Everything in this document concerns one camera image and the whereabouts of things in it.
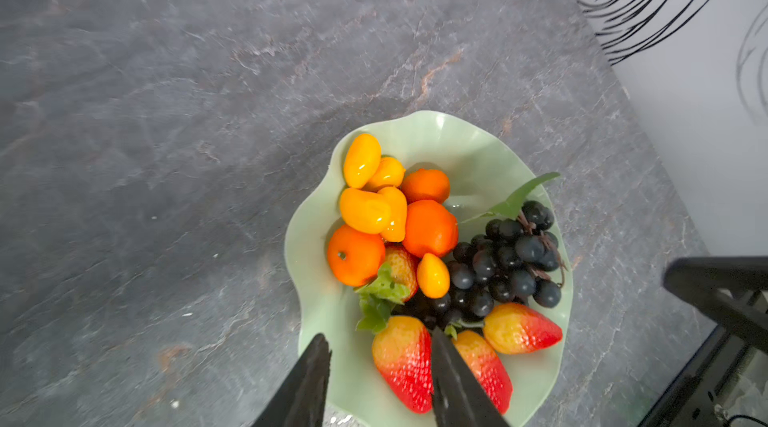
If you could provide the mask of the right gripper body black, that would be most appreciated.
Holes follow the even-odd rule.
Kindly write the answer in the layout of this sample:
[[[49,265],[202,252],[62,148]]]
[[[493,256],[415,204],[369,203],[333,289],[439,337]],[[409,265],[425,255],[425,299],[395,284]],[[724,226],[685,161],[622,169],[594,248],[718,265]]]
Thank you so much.
[[[681,257],[666,267],[662,285],[730,334],[767,350],[767,316],[738,297],[767,290],[765,257]]]

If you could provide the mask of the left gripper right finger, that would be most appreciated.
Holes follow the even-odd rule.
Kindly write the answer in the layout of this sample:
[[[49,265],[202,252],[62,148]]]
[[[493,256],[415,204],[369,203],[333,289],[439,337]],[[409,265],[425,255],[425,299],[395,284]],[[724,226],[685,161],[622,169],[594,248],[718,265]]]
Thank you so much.
[[[506,426],[460,356],[456,338],[434,329],[432,339],[433,411],[439,426]]]

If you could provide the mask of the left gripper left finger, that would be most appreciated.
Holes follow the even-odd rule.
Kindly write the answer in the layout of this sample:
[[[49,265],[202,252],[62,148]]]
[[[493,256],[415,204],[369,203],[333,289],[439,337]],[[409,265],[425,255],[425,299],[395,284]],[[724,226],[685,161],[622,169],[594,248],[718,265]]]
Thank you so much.
[[[330,366],[329,343],[318,333],[252,427],[322,426]]]

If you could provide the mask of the fake strawberry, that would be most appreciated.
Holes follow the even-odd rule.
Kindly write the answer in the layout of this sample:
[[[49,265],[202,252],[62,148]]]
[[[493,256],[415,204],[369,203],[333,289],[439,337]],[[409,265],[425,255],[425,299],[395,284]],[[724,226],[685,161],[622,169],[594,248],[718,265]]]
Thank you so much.
[[[418,259],[402,245],[386,245],[385,258],[376,277],[355,290],[362,315],[357,331],[378,334],[384,330],[392,313],[418,291],[417,265]]]
[[[374,336],[372,357],[377,371],[406,408],[416,414],[432,409],[432,339],[419,319],[390,317]]]
[[[471,330],[458,333],[453,345],[499,413],[505,414],[513,385],[496,351],[483,336]]]
[[[560,326],[519,303],[496,305],[484,319],[485,340],[499,353],[519,355],[547,349],[563,339]]]

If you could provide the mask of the dark fake grape bunch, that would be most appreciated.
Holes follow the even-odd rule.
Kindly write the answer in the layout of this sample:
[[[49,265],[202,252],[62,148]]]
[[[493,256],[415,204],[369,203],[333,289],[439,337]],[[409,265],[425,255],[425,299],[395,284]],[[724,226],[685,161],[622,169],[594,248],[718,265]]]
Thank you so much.
[[[427,328],[481,330],[502,304],[553,309],[564,297],[566,271],[551,207],[534,196],[555,172],[537,176],[506,200],[478,215],[483,230],[449,253],[449,290],[437,299],[417,293],[395,315],[412,316]]]

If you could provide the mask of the light green wavy fruit bowl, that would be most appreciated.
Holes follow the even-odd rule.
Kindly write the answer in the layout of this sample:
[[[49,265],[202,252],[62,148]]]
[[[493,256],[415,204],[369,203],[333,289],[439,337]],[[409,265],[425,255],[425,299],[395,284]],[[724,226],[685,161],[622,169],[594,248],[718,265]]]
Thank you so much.
[[[420,168],[439,169],[448,175],[451,192],[442,205],[458,221],[458,243],[471,240],[483,230],[485,222],[478,220],[478,215],[540,175],[533,174],[490,133],[448,114],[419,111],[365,126],[343,138],[331,156],[325,177],[298,207],[288,225],[285,256],[301,305],[299,344],[308,346],[318,333],[326,337],[331,350],[328,402],[366,426],[431,426],[435,422],[433,407],[425,414],[410,411],[377,371],[372,357],[376,334],[356,330],[362,317],[357,288],[341,283],[326,258],[331,235],[346,224],[339,208],[342,192],[351,188],[343,176],[344,159],[353,140],[362,133],[378,139],[381,158],[391,156],[402,163],[405,177]],[[556,222],[554,232],[560,238],[560,252],[568,267],[564,297],[553,309],[529,308],[560,326],[563,339],[547,349],[519,355],[505,355],[491,346],[513,385],[510,406],[504,414],[512,426],[525,424],[541,406],[554,386],[562,362],[573,283]]]

